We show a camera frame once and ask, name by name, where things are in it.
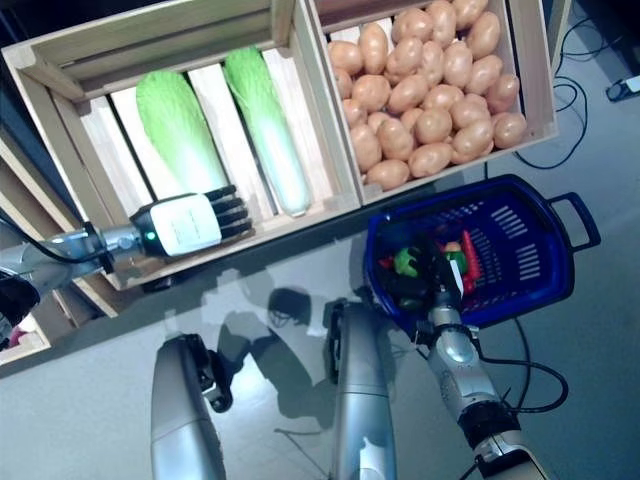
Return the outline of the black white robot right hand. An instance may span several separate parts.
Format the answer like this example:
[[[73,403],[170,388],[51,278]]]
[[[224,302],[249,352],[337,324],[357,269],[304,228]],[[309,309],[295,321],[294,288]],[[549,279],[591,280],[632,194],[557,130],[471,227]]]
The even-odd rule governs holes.
[[[450,305],[461,304],[462,292],[456,281],[454,269],[437,243],[428,235],[419,236],[418,267],[437,293],[442,293]]]

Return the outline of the black white robot left hand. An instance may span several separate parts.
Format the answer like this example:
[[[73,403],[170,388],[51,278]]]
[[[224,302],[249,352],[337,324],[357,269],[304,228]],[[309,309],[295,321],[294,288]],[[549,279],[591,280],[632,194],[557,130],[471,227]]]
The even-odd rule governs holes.
[[[252,219],[236,187],[159,200],[130,217],[150,257],[179,257],[216,247],[252,231]]]

